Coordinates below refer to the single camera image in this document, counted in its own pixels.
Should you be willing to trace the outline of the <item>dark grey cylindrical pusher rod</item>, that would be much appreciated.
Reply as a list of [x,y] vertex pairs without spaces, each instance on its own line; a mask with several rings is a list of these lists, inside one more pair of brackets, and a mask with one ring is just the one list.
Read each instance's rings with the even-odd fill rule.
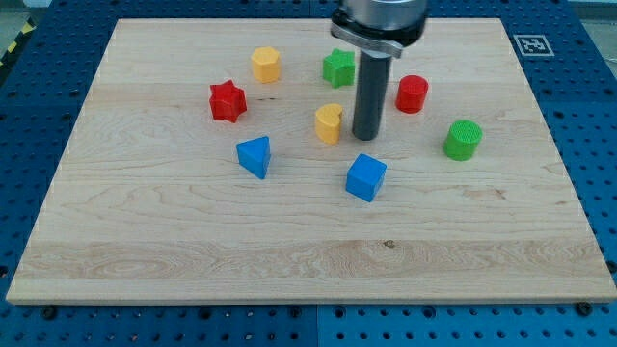
[[389,81],[391,56],[362,50],[358,72],[352,132],[363,141],[379,133]]

